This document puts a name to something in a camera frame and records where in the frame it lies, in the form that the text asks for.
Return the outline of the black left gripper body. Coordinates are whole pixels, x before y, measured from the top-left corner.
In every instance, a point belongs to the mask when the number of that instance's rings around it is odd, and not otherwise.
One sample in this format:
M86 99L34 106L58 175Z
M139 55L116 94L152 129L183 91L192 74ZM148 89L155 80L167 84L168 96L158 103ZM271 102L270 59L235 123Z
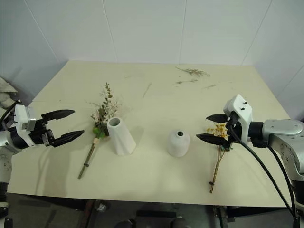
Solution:
M34 144L43 144L45 146L54 146L54 135L47 128L48 122L44 119L39 119L35 123L33 131L29 134Z

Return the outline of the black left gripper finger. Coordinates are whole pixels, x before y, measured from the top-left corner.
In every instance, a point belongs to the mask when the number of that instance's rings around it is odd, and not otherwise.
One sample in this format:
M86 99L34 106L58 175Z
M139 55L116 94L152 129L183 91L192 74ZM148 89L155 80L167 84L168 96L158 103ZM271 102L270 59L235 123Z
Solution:
M61 137L54 139L50 143L50 145L53 147L59 147L61 145L69 143L69 142L75 140L76 138L80 137L84 132L85 132L84 130L81 130L81 131L73 131L73 132L66 133L64 135L61 135Z
M59 119L65 118L65 117L73 114L74 112L75 112L74 110L61 109L61 110L56 110L56 111L42 114L41 117L42 117L42 119L44 119L44 121L48 122L51 120L59 120Z

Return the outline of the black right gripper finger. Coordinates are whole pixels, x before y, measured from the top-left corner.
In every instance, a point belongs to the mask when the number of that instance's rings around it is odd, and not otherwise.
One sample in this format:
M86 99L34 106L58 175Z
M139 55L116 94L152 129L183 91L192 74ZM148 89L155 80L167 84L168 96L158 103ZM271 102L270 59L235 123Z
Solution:
M219 146L224 146L228 143L228 140L226 140L225 138L220 137L220 136L215 136L215 135L209 134L209 133L197 134L196 137L209 144L214 144L214 145L219 145Z
M213 114L206 118L209 121L213 121L215 123L227 123L228 116L226 114Z

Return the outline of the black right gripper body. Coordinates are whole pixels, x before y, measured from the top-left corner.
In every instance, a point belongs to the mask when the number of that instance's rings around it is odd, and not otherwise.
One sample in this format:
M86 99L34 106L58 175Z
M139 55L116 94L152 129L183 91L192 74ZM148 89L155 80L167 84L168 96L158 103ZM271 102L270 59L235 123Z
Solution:
M239 122L239 116L235 111L232 111L229 116L225 116L224 120L227 136L223 136L221 147L224 151L230 151L233 143L239 143L242 127Z

